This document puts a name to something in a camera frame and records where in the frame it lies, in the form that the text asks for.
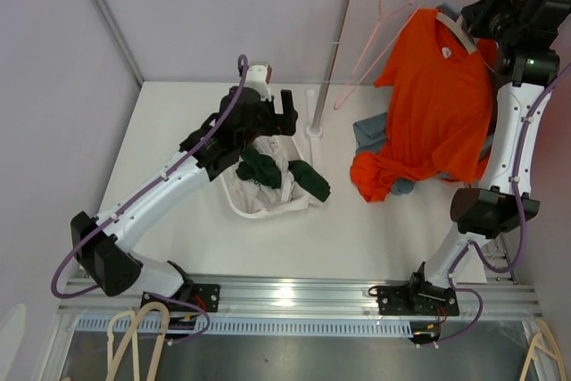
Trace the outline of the beige wooden hanger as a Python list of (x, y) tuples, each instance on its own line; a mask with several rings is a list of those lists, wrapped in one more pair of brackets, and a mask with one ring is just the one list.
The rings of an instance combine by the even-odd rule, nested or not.
[(468, 54), (473, 54), (477, 51), (474, 39), (467, 33), (463, 17), (460, 13), (456, 19), (453, 19), (446, 12), (440, 11), (436, 14), (436, 20), (448, 28), (450, 33), (465, 48)]

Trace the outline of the orange t-shirt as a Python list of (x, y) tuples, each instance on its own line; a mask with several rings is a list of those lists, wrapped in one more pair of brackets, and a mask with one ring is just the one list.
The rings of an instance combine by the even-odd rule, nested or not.
[(458, 43), (437, 13), (413, 14), (374, 83), (392, 89), (386, 141), (378, 153), (356, 155), (350, 168), (368, 202), (383, 201), (401, 178), (473, 182), (484, 175), (493, 106), (487, 61)]

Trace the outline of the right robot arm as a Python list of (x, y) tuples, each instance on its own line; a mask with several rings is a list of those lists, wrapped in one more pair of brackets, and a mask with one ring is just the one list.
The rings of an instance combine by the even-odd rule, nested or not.
[(506, 83), (498, 102), (491, 156), (476, 188), (452, 198), (453, 225), (434, 255), (398, 286), (372, 286), (383, 316), (459, 315), (454, 278), (469, 252), (514, 229), (526, 240), (526, 223), (539, 211), (531, 198), (535, 139), (551, 92), (563, 71), (551, 46), (570, 14), (570, 0), (479, 0), (464, 7), (461, 31), (500, 48), (498, 74)]

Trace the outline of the grey-blue t-shirt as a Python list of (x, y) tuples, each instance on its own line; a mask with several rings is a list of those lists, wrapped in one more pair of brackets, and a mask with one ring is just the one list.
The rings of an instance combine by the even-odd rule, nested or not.
[[(355, 154), (379, 153), (386, 142), (386, 116), (385, 112), (358, 120), (352, 124), (353, 135), (356, 142)], [(407, 195), (414, 190), (415, 183), (406, 178), (399, 178), (392, 184), (393, 195)]]

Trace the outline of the green and white t-shirt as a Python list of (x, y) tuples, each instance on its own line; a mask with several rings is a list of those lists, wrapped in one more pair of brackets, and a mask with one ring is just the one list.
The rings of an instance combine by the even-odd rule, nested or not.
[[(273, 189), (281, 187), (280, 169), (270, 156), (259, 153), (253, 147), (253, 143), (246, 148), (244, 153), (239, 155), (239, 158), (244, 161), (236, 171), (240, 179), (254, 179)], [(309, 163), (306, 161), (289, 162), (289, 170), (302, 188), (322, 203), (327, 201), (331, 195), (331, 186)]]

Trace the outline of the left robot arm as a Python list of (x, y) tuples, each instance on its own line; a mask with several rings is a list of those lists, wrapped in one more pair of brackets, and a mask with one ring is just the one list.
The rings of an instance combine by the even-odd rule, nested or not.
[(110, 297), (129, 290), (160, 294), (174, 311), (192, 300), (192, 280), (176, 263), (137, 255), (146, 231), (186, 196), (210, 184), (238, 162), (258, 137), (296, 132), (293, 93), (280, 92), (282, 111), (251, 87), (231, 87), (201, 127), (183, 140), (160, 172), (124, 202), (95, 216), (78, 213), (70, 222), (75, 259)]

